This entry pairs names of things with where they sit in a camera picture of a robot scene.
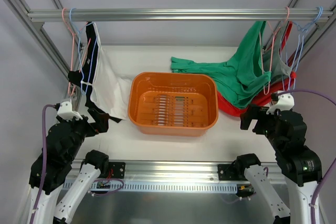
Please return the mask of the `green tank top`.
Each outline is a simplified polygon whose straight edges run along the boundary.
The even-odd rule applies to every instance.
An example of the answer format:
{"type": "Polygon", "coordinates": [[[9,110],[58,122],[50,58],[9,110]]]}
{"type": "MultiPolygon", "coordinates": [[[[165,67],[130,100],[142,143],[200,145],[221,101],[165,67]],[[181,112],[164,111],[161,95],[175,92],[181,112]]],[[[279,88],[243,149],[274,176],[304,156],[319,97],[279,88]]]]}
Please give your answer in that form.
{"type": "Polygon", "coordinates": [[[236,52],[227,61],[217,63],[197,63],[182,58],[171,58],[173,73],[205,74],[211,77],[221,93],[231,105],[244,109],[258,95],[268,82],[271,71],[262,70],[260,38],[266,26],[265,21],[255,22],[236,52]]]}

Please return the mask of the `white tank top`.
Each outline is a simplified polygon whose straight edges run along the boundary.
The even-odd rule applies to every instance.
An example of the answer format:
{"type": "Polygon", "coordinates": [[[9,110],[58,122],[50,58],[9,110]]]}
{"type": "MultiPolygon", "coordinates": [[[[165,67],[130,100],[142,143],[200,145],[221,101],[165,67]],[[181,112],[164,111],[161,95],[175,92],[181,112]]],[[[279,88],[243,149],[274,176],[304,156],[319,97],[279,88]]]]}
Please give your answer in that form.
{"type": "Polygon", "coordinates": [[[128,103],[131,80],[122,78],[112,70],[112,60],[102,48],[98,33],[98,59],[93,78],[91,101],[113,120],[119,122],[128,119],[128,103]]]}

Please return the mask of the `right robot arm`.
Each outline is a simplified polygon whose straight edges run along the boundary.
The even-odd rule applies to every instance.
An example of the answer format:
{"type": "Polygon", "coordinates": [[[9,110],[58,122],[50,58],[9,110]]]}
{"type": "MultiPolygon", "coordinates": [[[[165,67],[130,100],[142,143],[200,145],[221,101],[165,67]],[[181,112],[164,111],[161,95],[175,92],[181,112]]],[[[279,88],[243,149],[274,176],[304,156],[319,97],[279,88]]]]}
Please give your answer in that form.
{"type": "Polygon", "coordinates": [[[240,180],[248,180],[272,223],[319,223],[317,188],[322,183],[322,165],[318,155],[305,145],[307,125],[293,110],[251,106],[240,116],[240,129],[257,123],[253,132],[267,138],[275,151],[277,165],[285,177],[290,205],[286,206],[266,176],[256,154],[236,158],[230,170],[240,180]]]}

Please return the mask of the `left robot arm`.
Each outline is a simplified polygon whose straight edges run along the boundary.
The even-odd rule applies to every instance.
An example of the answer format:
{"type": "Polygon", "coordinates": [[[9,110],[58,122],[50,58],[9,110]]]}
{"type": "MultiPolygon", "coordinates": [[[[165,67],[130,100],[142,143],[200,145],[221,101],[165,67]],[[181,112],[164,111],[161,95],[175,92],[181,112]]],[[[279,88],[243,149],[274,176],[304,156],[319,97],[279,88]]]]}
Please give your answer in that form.
{"type": "Polygon", "coordinates": [[[58,196],[66,177],[85,138],[107,132],[107,113],[88,109],[94,122],[73,111],[69,102],[53,105],[57,110],[58,123],[46,130],[42,120],[42,154],[31,166],[29,184],[30,208],[28,223],[71,223],[74,213],[98,177],[105,177],[109,171],[108,155],[92,150],[85,160],[74,184],[61,201],[58,196]]]}

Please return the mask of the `grey tank top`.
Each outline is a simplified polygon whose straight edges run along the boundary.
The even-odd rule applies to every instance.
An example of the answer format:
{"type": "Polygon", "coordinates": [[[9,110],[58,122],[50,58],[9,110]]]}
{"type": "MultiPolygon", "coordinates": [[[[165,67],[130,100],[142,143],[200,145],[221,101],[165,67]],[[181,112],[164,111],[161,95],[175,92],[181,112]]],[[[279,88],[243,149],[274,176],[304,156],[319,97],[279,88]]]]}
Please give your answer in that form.
{"type": "MultiPolygon", "coordinates": [[[[277,34],[277,37],[275,39],[275,45],[274,45],[274,55],[272,60],[272,69],[271,69],[271,76],[270,76],[270,82],[278,82],[282,76],[290,76],[291,74],[291,68],[288,67],[281,59],[280,59],[280,44],[281,39],[283,38],[283,35],[285,33],[285,28],[281,28],[280,31],[277,34]]],[[[269,71],[269,59],[270,59],[270,49],[267,50],[263,54],[263,66],[264,71],[269,71]]]]}

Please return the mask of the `red tank top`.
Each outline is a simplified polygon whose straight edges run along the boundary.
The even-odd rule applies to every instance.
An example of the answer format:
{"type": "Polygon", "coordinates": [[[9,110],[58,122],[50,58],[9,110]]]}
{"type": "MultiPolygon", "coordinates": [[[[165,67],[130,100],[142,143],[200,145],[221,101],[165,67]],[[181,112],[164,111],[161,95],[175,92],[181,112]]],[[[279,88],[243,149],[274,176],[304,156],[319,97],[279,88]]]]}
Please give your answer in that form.
{"type": "MultiPolygon", "coordinates": [[[[289,22],[288,27],[286,29],[284,39],[282,40],[281,49],[284,49],[287,40],[289,39],[291,30],[292,30],[293,23],[289,22]]],[[[263,91],[260,91],[251,101],[251,104],[255,104],[258,106],[265,106],[266,104],[271,102],[271,94],[275,93],[277,91],[282,91],[284,88],[291,87],[293,85],[293,81],[296,79],[296,73],[294,71],[291,72],[290,77],[284,78],[284,84],[282,84],[281,81],[273,82],[270,85],[270,91],[269,94],[264,95],[263,91]]],[[[218,91],[217,92],[217,98],[218,98],[218,108],[222,110],[224,113],[240,117],[241,114],[245,113],[247,111],[247,108],[245,109],[239,109],[235,106],[233,106],[230,102],[228,102],[222,94],[218,91]]]]}

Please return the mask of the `blue wire hanger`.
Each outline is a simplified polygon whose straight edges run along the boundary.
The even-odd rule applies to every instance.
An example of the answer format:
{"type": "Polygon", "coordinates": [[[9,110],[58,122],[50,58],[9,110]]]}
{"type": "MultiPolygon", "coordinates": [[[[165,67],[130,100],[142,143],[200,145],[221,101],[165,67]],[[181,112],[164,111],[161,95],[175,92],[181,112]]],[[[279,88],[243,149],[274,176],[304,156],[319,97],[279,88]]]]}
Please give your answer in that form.
{"type": "MultiPolygon", "coordinates": [[[[79,36],[79,42],[81,42],[81,33],[82,30],[84,28],[86,28],[87,26],[93,25],[93,22],[86,22],[86,24],[81,28],[78,29],[76,25],[74,25],[75,27],[75,35],[79,36]]],[[[89,46],[91,43],[91,38],[87,39],[87,45],[86,48],[84,50],[84,52],[82,54],[80,54],[80,48],[78,46],[78,58],[80,60],[80,67],[79,67],[79,73],[82,75],[82,78],[80,80],[80,91],[81,94],[87,94],[87,90],[88,90],[88,81],[85,82],[85,74],[84,74],[84,70],[83,67],[85,65],[86,60],[88,59],[88,51],[89,51],[89,46]]]]}
{"type": "MultiPolygon", "coordinates": [[[[305,24],[303,27],[301,27],[296,22],[292,22],[291,21],[293,23],[293,25],[296,25],[297,31],[299,32],[299,34],[298,34],[297,48],[296,48],[295,53],[292,56],[288,57],[286,45],[285,45],[284,49],[281,49],[281,44],[282,44],[282,40],[284,39],[285,33],[283,35],[283,38],[281,39],[281,44],[280,44],[280,59],[288,67],[291,68],[291,71],[294,71],[295,73],[297,72],[297,69],[298,69],[298,66],[299,66],[299,60],[301,59],[301,55],[302,55],[302,51],[303,51],[303,46],[304,46],[304,43],[305,43],[305,35],[310,30],[311,26],[315,25],[319,21],[319,19],[321,18],[321,16],[322,16],[323,7],[319,6],[317,9],[318,9],[317,16],[311,22],[305,24]]],[[[287,76],[282,76],[281,77],[280,81],[282,82],[282,84],[284,84],[283,81],[284,81],[284,78],[286,78],[286,77],[287,76]]],[[[292,87],[295,88],[295,86],[296,86],[296,80],[293,81],[292,87]]],[[[284,90],[282,90],[281,92],[288,91],[288,90],[290,90],[290,88],[291,87],[288,87],[287,89],[284,88],[284,90]]]]}

